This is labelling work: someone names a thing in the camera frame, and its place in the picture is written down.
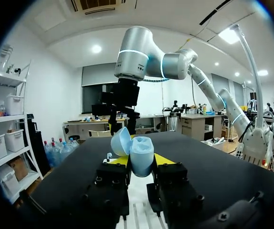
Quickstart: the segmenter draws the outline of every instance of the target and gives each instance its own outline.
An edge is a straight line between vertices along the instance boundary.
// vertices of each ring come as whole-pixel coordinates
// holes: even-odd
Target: black tabletop
[[[274,173],[207,146],[177,132],[146,135],[155,153],[182,162],[195,190],[205,196],[203,217],[209,217],[240,199],[264,192],[264,201],[274,200]],[[32,197],[45,209],[79,201],[96,168],[111,152],[111,138],[90,138],[40,182]]]

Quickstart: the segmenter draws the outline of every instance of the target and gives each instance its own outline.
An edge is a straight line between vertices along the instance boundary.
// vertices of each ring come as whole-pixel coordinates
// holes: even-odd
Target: person
[[[274,110],[270,107],[270,103],[267,103],[267,106],[269,107],[269,111],[273,113]]]

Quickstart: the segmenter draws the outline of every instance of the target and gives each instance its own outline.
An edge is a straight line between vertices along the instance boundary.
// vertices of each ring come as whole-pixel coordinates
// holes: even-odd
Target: water bottle
[[[62,150],[63,148],[63,144],[62,144],[62,138],[60,138],[60,142],[57,142],[55,143],[56,144],[56,147],[58,147],[60,149],[60,151]]]
[[[77,143],[77,141],[73,140],[73,138],[70,138],[70,146],[72,146],[73,149],[76,149],[79,144]]]
[[[55,143],[52,142],[51,155],[53,157],[53,162],[55,166],[58,166],[61,163],[61,154],[60,149],[55,147]]]
[[[49,165],[50,165],[51,168],[55,167],[53,156],[51,154],[51,148],[52,147],[47,144],[47,141],[44,141],[44,143],[45,143],[44,148],[45,148],[45,152],[46,152],[46,155],[47,155]]]
[[[61,150],[61,161],[63,161],[70,153],[72,153],[73,148],[67,145],[66,142],[63,142],[63,148]]]
[[[55,144],[55,141],[54,141],[54,137],[51,138],[51,146],[52,146],[52,143],[54,142]]]

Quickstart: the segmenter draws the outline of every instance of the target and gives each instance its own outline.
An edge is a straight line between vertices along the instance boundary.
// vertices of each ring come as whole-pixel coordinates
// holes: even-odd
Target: black equipment
[[[31,141],[31,146],[34,152],[34,156],[37,162],[37,165],[41,171],[41,174],[44,176],[47,172],[50,171],[49,162],[45,153],[45,149],[42,144],[42,137],[41,137],[41,131],[37,130],[37,124],[32,121],[34,118],[33,114],[27,114],[27,122],[28,122],[28,129],[29,129],[29,136]],[[26,129],[24,125],[23,119],[20,120],[20,129],[23,129],[23,140],[25,146],[28,146],[27,137],[26,137]],[[33,163],[29,160],[29,165],[32,170],[36,170]]]
[[[136,134],[136,119],[140,118],[140,114],[132,109],[132,106],[137,105],[139,87],[135,80],[120,78],[118,83],[115,83],[112,92],[102,93],[102,102],[107,104],[110,118],[108,123],[111,124],[111,134],[119,130],[117,126],[116,116],[117,111],[127,114],[129,118],[127,129],[131,135]]]
[[[91,105],[91,109],[94,116],[105,116],[110,114],[106,104]]]
[[[128,185],[131,177],[130,157],[126,165],[102,163],[93,181],[78,202],[58,209],[44,209],[26,191],[20,192],[25,204],[40,217],[41,222],[83,225],[93,222],[97,228],[115,229],[120,216],[129,215]],[[152,163],[154,183],[147,184],[148,200],[153,212],[163,211],[170,229],[254,228],[261,217],[263,194],[257,192],[248,202],[240,200],[210,219],[201,218],[205,197],[197,194],[182,163],[158,165]]]

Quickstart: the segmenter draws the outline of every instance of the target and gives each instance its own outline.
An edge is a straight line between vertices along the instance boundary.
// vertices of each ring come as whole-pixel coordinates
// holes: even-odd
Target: chair
[[[110,130],[106,131],[95,131],[95,130],[89,130],[89,137],[111,137]]]

